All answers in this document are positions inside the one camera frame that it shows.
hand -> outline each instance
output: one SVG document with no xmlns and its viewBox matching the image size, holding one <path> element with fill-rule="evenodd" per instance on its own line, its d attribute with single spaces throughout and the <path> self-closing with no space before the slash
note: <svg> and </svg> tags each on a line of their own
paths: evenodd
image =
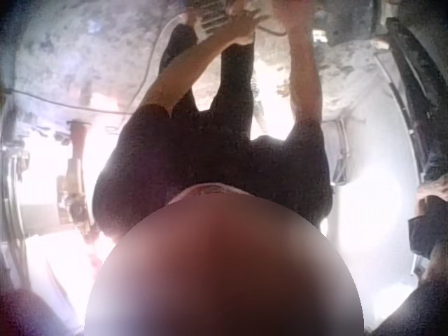
<svg viewBox="0 0 448 336">
<path fill-rule="evenodd" d="M 222 27 L 222 30 L 232 43 L 242 46 L 253 43 L 255 29 L 257 25 L 269 18 L 268 15 L 260 15 L 259 10 L 243 10 L 236 16 L 230 18 L 230 21 Z"/>
<path fill-rule="evenodd" d="M 417 192 L 419 198 L 427 196 L 437 196 L 448 202 L 448 174 L 441 176 L 438 180 L 425 183 L 419 187 Z"/>
<path fill-rule="evenodd" d="M 274 12 L 287 30 L 312 29 L 314 0 L 272 0 Z"/>
</svg>

black shirt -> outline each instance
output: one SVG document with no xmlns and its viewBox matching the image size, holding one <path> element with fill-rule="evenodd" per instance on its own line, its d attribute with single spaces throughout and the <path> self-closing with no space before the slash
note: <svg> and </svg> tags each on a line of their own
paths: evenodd
<svg viewBox="0 0 448 336">
<path fill-rule="evenodd" d="M 155 105 L 129 120 L 100 174 L 93 214 L 107 235 L 125 234 L 198 183 L 219 182 L 283 205 L 314 225 L 332 190 L 321 126 L 294 126 L 285 141 L 255 141 L 205 119 L 170 118 Z"/>
</svg>

